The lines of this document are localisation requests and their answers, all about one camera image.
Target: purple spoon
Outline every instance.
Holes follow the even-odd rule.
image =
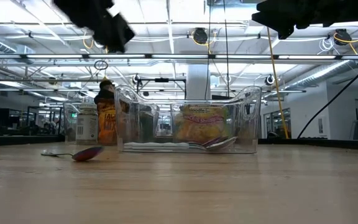
[[[97,155],[99,155],[103,151],[103,147],[96,146],[84,149],[80,152],[77,152],[76,154],[70,154],[70,153],[52,153],[52,152],[43,152],[41,153],[41,156],[71,156],[72,159],[74,159],[77,162],[84,162],[88,161],[90,159],[95,158]]]

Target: black cable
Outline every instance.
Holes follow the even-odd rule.
[[[226,31],[226,63],[227,63],[227,97],[230,97],[229,88],[229,44],[227,40],[226,1],[223,0],[224,30]]]
[[[306,128],[309,126],[309,124],[317,117],[317,115],[319,115],[325,108],[327,108],[327,106],[329,106],[337,97],[339,97],[339,95],[345,91],[347,89],[347,87],[349,87],[352,83],[354,83],[354,81],[358,79],[358,74],[348,83],[346,84],[346,86],[339,91],[339,93],[337,93],[325,106],[323,106],[323,108],[321,108],[310,120],[309,122],[306,124],[306,126],[302,129],[301,133],[298,135],[297,139],[301,138],[301,135],[303,134],[303,132],[306,130]]]
[[[212,0],[209,0],[209,22],[208,22],[208,59],[207,59],[207,66],[206,66],[206,84],[205,84],[205,94],[204,94],[204,100],[206,100],[206,93],[208,91],[208,83],[209,83],[209,46],[211,43],[211,12],[212,12],[212,4],[211,4]]]

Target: table surface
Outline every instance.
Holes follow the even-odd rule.
[[[0,147],[0,223],[358,223],[358,151],[40,155],[76,147]]]

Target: ceiling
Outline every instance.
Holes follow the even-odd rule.
[[[11,0],[0,0],[0,40],[7,45],[25,45],[37,54],[103,54],[102,49],[95,44],[92,45],[91,37],[88,37],[90,33],[72,25],[67,17],[51,4],[51,0],[24,0],[23,3],[27,11],[15,5]],[[136,33],[136,37],[126,45],[127,54],[207,54],[207,46],[197,45],[191,38],[191,33],[196,27],[204,27],[216,34],[215,39],[211,37],[210,51],[212,54],[226,54],[226,52],[242,55],[270,54],[267,28],[249,20],[250,15],[256,12],[255,7],[228,8],[226,33],[225,17],[222,10],[213,11],[211,25],[209,25],[209,13],[208,10],[204,13],[203,0],[116,0],[115,3],[111,13],[119,11]],[[46,27],[41,26],[33,15],[46,24]],[[338,27],[347,29],[353,39],[358,38],[358,22],[334,24],[328,28],[315,25],[304,30],[295,30],[287,40],[281,41],[276,39],[277,33],[271,30],[273,52],[284,55],[352,54],[349,45],[335,45],[336,51],[333,48],[323,51],[322,44],[327,46],[328,42],[326,40],[323,43],[323,39],[328,34],[334,34]],[[63,44],[53,34],[67,44]],[[134,74],[146,78],[173,78],[174,76],[185,78],[188,72],[188,63],[172,62],[175,61],[156,63],[153,66],[119,66],[116,69],[125,76],[127,81],[131,80]],[[317,65],[280,63],[276,65],[276,70],[280,81],[285,83]],[[36,66],[29,67],[29,71],[34,72],[38,68]],[[7,69],[19,74],[25,72],[24,67],[7,67]],[[86,79],[90,77],[89,70],[85,66],[45,67],[42,69],[40,72],[35,72],[33,78],[56,76],[57,78]],[[91,73],[96,72],[93,68],[89,69],[91,69]],[[116,69],[107,69],[106,75],[117,84],[123,84],[122,76],[117,74]],[[210,62],[209,70],[214,76],[226,76],[227,65],[222,61]],[[269,88],[264,86],[264,78],[273,73],[271,63],[232,63],[230,61],[228,72],[231,76],[231,88],[238,89],[249,85]],[[85,88],[94,88],[96,85],[96,82],[90,80],[86,83]],[[175,88],[174,83],[164,85],[154,83],[150,86],[152,88]],[[226,84],[221,78],[218,88],[223,89],[225,86]],[[182,97],[181,93],[175,93],[175,97]]]

